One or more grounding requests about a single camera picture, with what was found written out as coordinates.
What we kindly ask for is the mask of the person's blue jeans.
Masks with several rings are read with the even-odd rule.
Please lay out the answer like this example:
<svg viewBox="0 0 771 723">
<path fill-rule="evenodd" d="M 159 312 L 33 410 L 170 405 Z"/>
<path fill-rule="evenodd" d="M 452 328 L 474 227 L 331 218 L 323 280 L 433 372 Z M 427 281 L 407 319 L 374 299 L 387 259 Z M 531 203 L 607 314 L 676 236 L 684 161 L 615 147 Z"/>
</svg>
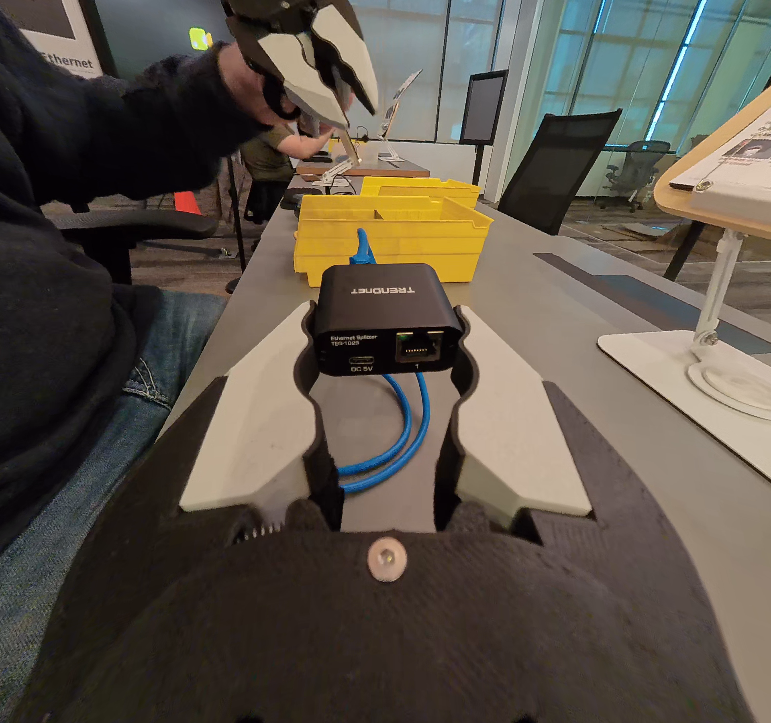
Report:
<svg viewBox="0 0 771 723">
<path fill-rule="evenodd" d="M 161 291 L 111 417 L 67 482 L 1 555 L 1 720 L 22 697 L 53 605 L 84 539 L 130 466 L 154 443 L 226 306 Z"/>
</svg>

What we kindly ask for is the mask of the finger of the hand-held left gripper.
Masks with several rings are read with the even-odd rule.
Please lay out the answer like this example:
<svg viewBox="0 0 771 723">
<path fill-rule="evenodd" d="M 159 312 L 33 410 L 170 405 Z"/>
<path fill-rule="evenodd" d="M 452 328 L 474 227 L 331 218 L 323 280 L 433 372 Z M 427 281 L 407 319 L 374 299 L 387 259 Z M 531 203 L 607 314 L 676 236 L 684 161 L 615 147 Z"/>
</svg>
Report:
<svg viewBox="0 0 771 723">
<path fill-rule="evenodd" d="M 350 88 L 371 115 L 379 111 L 379 87 L 364 39 L 334 6 L 320 8 L 312 21 L 317 62 Z"/>
<path fill-rule="evenodd" d="M 264 97 L 270 109 L 284 120 L 302 115 L 335 129 L 347 129 L 345 106 L 351 87 L 332 70 L 332 84 L 325 83 L 318 68 L 304 55 L 296 35 L 269 34 L 257 40 L 259 65 L 265 74 Z"/>
</svg>

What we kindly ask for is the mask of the black office chair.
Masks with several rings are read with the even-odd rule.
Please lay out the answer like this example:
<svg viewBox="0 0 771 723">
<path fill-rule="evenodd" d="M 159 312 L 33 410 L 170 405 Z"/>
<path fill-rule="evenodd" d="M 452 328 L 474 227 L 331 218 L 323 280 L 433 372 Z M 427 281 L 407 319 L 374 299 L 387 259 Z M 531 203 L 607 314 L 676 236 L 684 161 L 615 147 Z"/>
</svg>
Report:
<svg viewBox="0 0 771 723">
<path fill-rule="evenodd" d="M 70 243 L 104 267 L 112 282 L 131 285 L 130 251 L 145 240 L 203 240 L 214 235 L 219 220 L 176 210 L 91 210 L 49 214 L 47 218 Z"/>
</svg>

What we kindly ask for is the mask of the black and white banner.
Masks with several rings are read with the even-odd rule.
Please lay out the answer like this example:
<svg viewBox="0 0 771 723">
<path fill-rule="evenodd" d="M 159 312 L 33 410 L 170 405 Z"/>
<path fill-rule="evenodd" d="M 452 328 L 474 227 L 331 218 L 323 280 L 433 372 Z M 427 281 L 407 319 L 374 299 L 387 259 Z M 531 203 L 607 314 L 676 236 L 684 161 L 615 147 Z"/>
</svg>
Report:
<svg viewBox="0 0 771 723">
<path fill-rule="evenodd" d="M 81 0 L 1 0 L 1 6 L 46 63 L 86 79 L 103 74 Z"/>
</svg>

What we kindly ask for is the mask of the black ethernet splitter box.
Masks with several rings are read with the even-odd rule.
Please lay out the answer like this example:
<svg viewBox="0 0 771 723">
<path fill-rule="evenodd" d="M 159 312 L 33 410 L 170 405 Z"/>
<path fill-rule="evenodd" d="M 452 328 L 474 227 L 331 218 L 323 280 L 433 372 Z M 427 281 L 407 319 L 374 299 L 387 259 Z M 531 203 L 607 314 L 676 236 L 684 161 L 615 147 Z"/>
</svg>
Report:
<svg viewBox="0 0 771 723">
<path fill-rule="evenodd" d="M 349 264 L 322 275 L 311 335 L 319 371 L 342 378 L 450 370 L 464 332 L 429 265 Z"/>
</svg>

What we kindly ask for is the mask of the yellow plastic bin with divider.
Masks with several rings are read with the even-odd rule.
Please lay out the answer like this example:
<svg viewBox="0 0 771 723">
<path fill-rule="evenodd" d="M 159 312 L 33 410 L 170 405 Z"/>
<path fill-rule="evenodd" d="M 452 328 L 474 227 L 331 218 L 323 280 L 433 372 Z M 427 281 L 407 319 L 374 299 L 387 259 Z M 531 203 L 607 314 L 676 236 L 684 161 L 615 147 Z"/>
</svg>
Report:
<svg viewBox="0 0 771 723">
<path fill-rule="evenodd" d="M 294 272 L 310 287 L 346 265 L 363 229 L 380 264 L 425 263 L 443 284 L 469 283 L 494 220 L 450 198 L 312 195 L 294 234 Z"/>
</svg>

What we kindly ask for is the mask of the person's left hand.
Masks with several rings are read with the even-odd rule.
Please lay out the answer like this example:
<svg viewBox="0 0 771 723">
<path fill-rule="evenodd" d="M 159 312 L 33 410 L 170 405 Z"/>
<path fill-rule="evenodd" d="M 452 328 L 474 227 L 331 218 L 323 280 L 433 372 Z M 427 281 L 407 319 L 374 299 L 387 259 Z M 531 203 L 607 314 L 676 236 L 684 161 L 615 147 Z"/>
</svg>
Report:
<svg viewBox="0 0 771 723">
<path fill-rule="evenodd" d="M 247 65 L 236 44 L 226 44 L 218 50 L 217 67 L 230 97 L 252 120 L 267 126 L 286 122 L 265 100 L 266 77 Z"/>
</svg>

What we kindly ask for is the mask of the printed instruction sheet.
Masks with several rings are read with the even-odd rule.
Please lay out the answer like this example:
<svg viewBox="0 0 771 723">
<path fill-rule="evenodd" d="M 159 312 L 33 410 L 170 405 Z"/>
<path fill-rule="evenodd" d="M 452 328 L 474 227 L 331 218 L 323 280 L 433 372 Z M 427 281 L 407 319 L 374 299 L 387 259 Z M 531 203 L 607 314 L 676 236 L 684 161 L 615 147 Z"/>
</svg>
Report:
<svg viewBox="0 0 771 723">
<path fill-rule="evenodd" d="M 696 209 L 763 221 L 770 207 L 770 111 L 669 185 L 689 189 Z"/>
</svg>

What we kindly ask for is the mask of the black mesh chair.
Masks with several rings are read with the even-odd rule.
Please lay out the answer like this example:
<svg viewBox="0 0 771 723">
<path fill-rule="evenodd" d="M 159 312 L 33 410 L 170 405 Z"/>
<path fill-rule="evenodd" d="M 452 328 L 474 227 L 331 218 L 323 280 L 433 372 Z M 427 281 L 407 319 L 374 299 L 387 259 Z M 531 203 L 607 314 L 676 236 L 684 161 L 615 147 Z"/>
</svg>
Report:
<svg viewBox="0 0 771 723">
<path fill-rule="evenodd" d="M 622 108 L 582 115 L 546 114 L 497 210 L 550 236 L 608 142 Z"/>
</svg>

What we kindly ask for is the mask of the grey background office chair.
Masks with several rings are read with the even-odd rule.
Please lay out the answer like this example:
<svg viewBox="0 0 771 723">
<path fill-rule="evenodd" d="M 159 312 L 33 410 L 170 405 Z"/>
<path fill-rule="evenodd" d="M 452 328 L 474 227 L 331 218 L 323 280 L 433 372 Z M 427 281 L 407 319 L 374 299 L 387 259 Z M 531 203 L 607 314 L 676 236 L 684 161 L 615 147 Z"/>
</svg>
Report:
<svg viewBox="0 0 771 723">
<path fill-rule="evenodd" d="M 636 140 L 626 146 L 621 167 L 609 165 L 605 188 L 616 198 L 625 198 L 630 213 L 641 208 L 638 196 L 651 184 L 658 172 L 657 163 L 670 153 L 671 144 L 665 140 Z"/>
</svg>

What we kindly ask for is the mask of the person's left forearm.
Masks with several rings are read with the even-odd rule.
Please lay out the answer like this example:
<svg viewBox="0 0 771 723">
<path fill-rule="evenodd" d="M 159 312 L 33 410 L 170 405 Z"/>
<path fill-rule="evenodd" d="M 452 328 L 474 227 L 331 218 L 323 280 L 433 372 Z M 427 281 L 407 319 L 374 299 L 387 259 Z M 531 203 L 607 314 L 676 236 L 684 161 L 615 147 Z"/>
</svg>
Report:
<svg viewBox="0 0 771 723">
<path fill-rule="evenodd" d="M 205 187 L 220 159 L 266 130 L 261 81 L 239 90 L 216 44 L 199 58 L 171 56 L 136 81 L 85 79 L 46 61 L 2 14 L 2 216 Z"/>
</svg>

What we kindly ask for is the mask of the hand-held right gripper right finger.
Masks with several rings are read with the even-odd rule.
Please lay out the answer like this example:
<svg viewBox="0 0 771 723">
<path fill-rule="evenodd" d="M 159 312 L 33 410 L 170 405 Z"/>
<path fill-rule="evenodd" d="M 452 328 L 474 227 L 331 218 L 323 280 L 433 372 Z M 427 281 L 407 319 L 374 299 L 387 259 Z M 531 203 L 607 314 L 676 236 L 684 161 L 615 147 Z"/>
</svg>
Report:
<svg viewBox="0 0 771 723">
<path fill-rule="evenodd" d="M 462 502 L 510 529 L 525 510 L 586 518 L 592 505 L 545 382 L 467 305 L 450 380 L 452 407 L 436 462 L 433 521 Z"/>
</svg>

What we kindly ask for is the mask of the black display on stand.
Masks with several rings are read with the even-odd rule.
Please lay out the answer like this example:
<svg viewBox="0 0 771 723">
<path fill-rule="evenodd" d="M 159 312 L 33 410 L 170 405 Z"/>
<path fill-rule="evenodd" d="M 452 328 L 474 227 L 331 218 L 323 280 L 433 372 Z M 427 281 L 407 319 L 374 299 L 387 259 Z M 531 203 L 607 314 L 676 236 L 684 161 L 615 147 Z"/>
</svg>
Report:
<svg viewBox="0 0 771 723">
<path fill-rule="evenodd" d="M 469 77 L 459 144 L 475 148 L 471 183 L 477 187 L 481 187 L 484 150 L 494 144 L 496 137 L 507 77 L 507 69 Z"/>
</svg>

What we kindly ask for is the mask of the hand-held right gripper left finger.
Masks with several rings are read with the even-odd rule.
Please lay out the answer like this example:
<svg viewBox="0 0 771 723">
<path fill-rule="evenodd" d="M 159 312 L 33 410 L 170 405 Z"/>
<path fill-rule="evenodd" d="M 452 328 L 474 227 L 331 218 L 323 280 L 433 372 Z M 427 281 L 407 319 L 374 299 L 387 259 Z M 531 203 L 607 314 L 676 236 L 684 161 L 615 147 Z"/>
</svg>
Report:
<svg viewBox="0 0 771 723">
<path fill-rule="evenodd" d="M 316 303 L 303 302 L 224 377 L 225 383 L 179 500 L 186 513 L 249 506 L 277 525 L 310 499 L 333 531 L 345 495 L 311 392 Z"/>
</svg>

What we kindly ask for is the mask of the large dark wall display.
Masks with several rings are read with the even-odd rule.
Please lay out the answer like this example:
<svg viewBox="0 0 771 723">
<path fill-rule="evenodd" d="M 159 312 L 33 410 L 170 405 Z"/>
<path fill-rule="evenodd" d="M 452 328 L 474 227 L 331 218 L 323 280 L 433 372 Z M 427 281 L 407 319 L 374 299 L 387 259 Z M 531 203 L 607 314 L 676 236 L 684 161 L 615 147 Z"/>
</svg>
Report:
<svg viewBox="0 0 771 723">
<path fill-rule="evenodd" d="M 221 0 L 94 0 L 120 78 L 170 55 L 198 56 L 229 43 Z"/>
</svg>

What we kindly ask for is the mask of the person's dark sweater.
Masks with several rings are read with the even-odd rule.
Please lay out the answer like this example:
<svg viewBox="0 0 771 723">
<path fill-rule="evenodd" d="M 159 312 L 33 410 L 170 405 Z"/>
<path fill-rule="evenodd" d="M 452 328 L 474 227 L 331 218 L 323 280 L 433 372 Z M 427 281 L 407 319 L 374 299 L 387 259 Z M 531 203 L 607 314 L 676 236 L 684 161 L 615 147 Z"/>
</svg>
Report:
<svg viewBox="0 0 771 723">
<path fill-rule="evenodd" d="M 162 300 L 115 285 L 27 197 L 2 186 L 2 550 L 103 433 Z"/>
</svg>

